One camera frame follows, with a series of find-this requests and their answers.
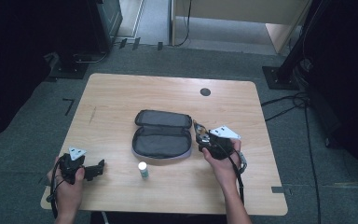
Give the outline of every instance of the desk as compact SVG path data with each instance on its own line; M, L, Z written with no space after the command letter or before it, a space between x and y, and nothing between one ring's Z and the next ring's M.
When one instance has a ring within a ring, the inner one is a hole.
M171 0L170 41L173 45L176 16L187 17L189 2ZM265 23L274 48L280 53L305 20L310 4L311 0L197 0L192 1L190 17Z
M200 90L208 88L210 96ZM82 210L150 213L225 214L223 193L194 140L189 158L151 162L143 180L131 152L143 109L188 114L209 129L227 125L242 139L248 161L242 174L245 206L251 215L287 212L281 180L255 84L246 81L94 74L89 78L62 146L86 149L85 165L105 159L103 175L85 181ZM49 195L47 187L41 205Z

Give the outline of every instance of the person's left hand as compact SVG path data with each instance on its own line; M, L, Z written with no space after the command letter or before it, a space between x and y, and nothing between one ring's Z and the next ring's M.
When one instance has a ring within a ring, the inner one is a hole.
M56 189L56 204L58 209L58 216L56 223L73 223L75 220L77 210L80 207L82 201L84 173L84 168L79 168L76 171L75 184L71 185L63 180L61 169L60 167L57 168L56 181L58 187ZM50 170L47 174L48 180L50 182L51 178L53 177L52 174L52 170Z

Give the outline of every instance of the hand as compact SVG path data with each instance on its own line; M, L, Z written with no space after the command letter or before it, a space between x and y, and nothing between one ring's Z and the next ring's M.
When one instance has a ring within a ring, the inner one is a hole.
M237 139L231 139L231 142L233 144L233 147L237 151L241 151L241 141ZM214 172L214 176L217 179L217 182L219 182L220 186L226 187L234 187L236 188L236 181L237 176L234 172L234 169L232 167L232 163L229 160L229 158L225 158L223 160L216 160L212 157L211 153L208 151L207 148L202 149L202 153L204 154L205 160L211 164ZM237 153L231 154L231 159L234 161L234 163L237 165L237 167L240 166L241 160Z
M84 168L79 168L76 171L75 184L71 185L63 180L61 169L56 170L56 181L57 185L57 196L56 204L58 209L58 216L56 223L73 223L79 206L82 201L83 193L83 179L84 179ZM48 180L51 182L53 171L50 170L47 174Z

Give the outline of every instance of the stand base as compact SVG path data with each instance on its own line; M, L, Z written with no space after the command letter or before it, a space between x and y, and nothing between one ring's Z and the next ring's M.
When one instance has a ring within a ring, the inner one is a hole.
M288 81L281 81L277 77L279 67L263 66L263 73L266 77L268 87L272 90L292 90L298 91L299 87L297 81L293 76L290 76Z
M88 67L88 63L71 63L70 65L62 66L62 63L57 61L48 76L55 78L83 79Z

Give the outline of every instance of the wooden tabletop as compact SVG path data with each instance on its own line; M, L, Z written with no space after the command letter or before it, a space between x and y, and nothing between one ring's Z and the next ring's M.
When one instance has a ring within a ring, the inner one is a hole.
M207 88L209 96L200 94ZM185 214L225 214L222 191L212 168L198 152L191 128L192 154L180 161L141 161L131 152L139 111L153 109L188 114L207 129L222 125L241 136L248 167L241 175L245 207L250 215L287 213L282 184L269 141L255 84L248 81L181 77L94 74L84 90L62 146L86 149L85 165L104 159L103 175L85 181L82 210ZM41 200L43 208L49 187Z

